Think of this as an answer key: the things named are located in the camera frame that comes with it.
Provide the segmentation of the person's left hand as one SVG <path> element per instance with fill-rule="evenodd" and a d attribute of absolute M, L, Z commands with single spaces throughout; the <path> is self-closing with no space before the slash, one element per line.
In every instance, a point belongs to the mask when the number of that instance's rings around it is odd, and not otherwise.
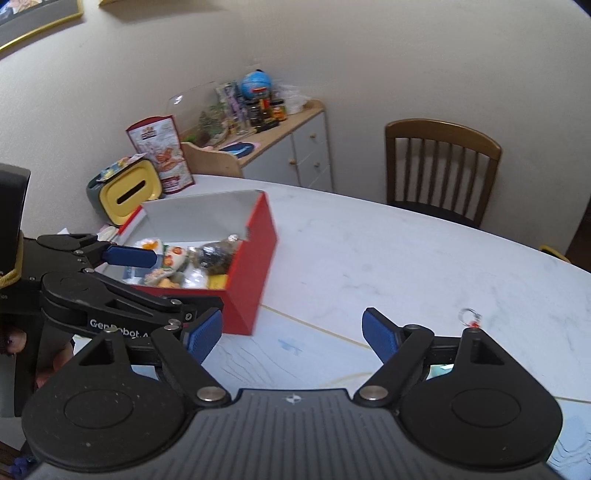
<path fill-rule="evenodd" d="M 27 344 L 27 334 L 20 329 L 13 329 L 1 334 L 1 354 L 15 356 L 23 352 Z M 41 362 L 36 369 L 35 388 L 41 388 L 59 369 L 74 356 L 74 341 L 67 338 L 58 346 L 51 345 L 41 352 Z"/>

